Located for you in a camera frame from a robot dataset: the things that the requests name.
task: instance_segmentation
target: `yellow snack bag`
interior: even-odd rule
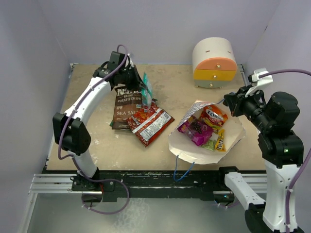
[[[219,130],[218,131],[218,139],[215,144],[215,150],[220,152],[225,152],[225,144],[224,144],[224,138],[225,138],[225,130]]]

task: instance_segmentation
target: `wall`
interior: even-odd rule
[[[311,1],[282,1],[268,28],[246,63],[247,73],[265,67],[269,71],[284,68],[299,68],[311,71]],[[276,91],[285,91],[298,99],[300,115],[294,131],[304,142],[305,155],[311,147],[311,77],[304,74],[274,75],[274,82],[266,90],[266,100]],[[310,232],[311,200],[309,193],[311,164],[297,183],[297,221],[305,231]]]
[[[101,64],[121,43],[136,63],[191,64],[200,40],[231,41],[245,63],[280,0],[39,0],[71,63]]]
[[[42,171],[69,62],[35,0],[0,3],[0,228],[16,233]]]

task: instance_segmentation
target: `nutrition label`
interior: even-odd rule
[[[166,112],[162,113],[151,125],[144,129],[140,135],[145,141],[148,141],[156,134],[172,117]]]

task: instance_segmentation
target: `teal snack bag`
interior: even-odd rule
[[[152,101],[152,87],[151,87],[151,83],[149,82],[146,73],[144,73],[144,77],[142,79],[142,82],[148,88],[148,90],[144,89],[141,91],[142,107],[143,107],[144,111],[146,112],[150,108],[151,101]]]

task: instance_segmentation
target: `beige table surface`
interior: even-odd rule
[[[77,65],[73,71],[62,113],[68,109],[87,87],[93,71],[98,65]],[[175,121],[145,148],[131,131],[112,130],[111,122],[116,92],[99,104],[89,119],[87,129],[91,135],[90,154],[100,170],[174,170],[176,156],[169,151],[168,135],[177,126],[185,112],[196,100],[218,102],[224,94],[236,92],[243,86],[240,72],[230,85],[222,89],[194,87],[192,66],[189,65],[138,65],[141,75],[147,73],[152,83],[154,98],[158,106],[166,110]],[[195,165],[194,170],[218,169],[220,166],[236,166],[241,170],[262,170],[264,160],[257,142],[256,128],[246,117],[240,120],[246,129],[242,139],[219,163]],[[179,159],[178,169],[186,170],[189,163]],[[70,158],[58,160],[54,143],[47,170],[75,170]]]

